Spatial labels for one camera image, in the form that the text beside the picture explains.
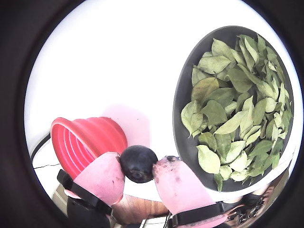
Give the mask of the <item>pink padded gripper finger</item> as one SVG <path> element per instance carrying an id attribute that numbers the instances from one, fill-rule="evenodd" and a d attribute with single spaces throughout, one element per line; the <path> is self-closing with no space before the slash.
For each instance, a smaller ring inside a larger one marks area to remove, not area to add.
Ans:
<path id="1" fill-rule="evenodd" d="M 78 228 L 109 228 L 112 206 L 123 198 L 125 175 L 121 155 L 106 152 L 91 162 L 76 178 L 63 169 L 57 180 L 68 196 L 67 217 Z"/>
<path id="2" fill-rule="evenodd" d="M 169 228 L 213 228 L 228 220 L 229 209 L 216 202 L 191 168 L 175 156 L 152 167 L 157 192 L 172 214 Z"/>

